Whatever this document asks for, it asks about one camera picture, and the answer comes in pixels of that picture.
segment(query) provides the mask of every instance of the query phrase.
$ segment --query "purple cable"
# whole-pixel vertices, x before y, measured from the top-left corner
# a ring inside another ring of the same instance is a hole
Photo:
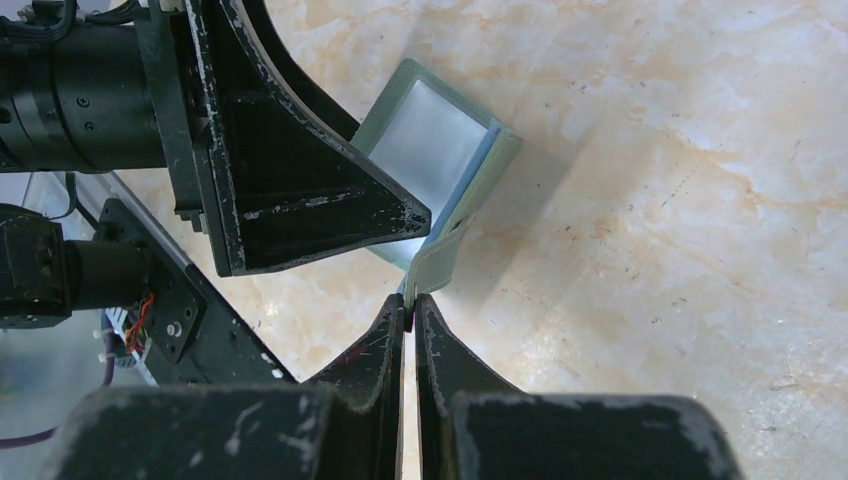
[[[110,332],[107,332],[105,335],[103,335],[103,343],[106,345],[106,371],[103,373],[103,384],[101,385],[101,388],[108,387],[109,385],[111,385],[112,377],[115,375],[115,357],[112,354],[115,353],[116,335],[114,331],[111,331],[112,325],[109,323],[108,320],[106,320],[106,325],[106,327],[103,327],[103,330],[108,329],[110,330]],[[41,443],[52,437],[55,431],[56,427],[53,427],[43,432],[27,435],[26,437],[0,438],[0,450],[26,447],[29,445],[35,445],[36,443]]]

